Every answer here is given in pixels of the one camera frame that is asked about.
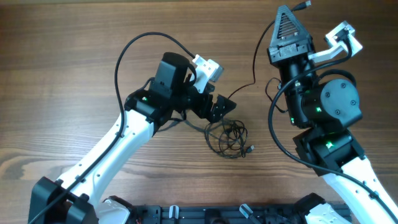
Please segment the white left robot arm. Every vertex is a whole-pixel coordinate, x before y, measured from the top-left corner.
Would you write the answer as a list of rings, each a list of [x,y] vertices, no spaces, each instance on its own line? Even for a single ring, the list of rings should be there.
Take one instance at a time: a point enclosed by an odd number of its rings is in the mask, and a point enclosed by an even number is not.
[[[137,223],[135,208],[103,193],[127,160],[173,112],[192,111],[216,123],[236,104],[213,96],[223,68],[213,60],[164,53],[154,77],[131,93],[111,129],[76,165],[56,180],[41,178],[30,198],[29,223]]]

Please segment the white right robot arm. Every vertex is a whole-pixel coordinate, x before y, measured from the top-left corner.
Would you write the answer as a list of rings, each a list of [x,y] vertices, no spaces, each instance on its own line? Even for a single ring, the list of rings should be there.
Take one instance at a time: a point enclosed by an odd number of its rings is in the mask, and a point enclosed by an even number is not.
[[[328,49],[318,52],[294,12],[278,8],[267,50],[280,73],[277,96],[285,98],[291,124],[302,129],[291,158],[312,168],[359,222],[396,223],[397,205],[350,131],[363,114],[354,76],[338,65],[341,52],[350,59],[362,49],[355,30],[340,23],[325,36]]]

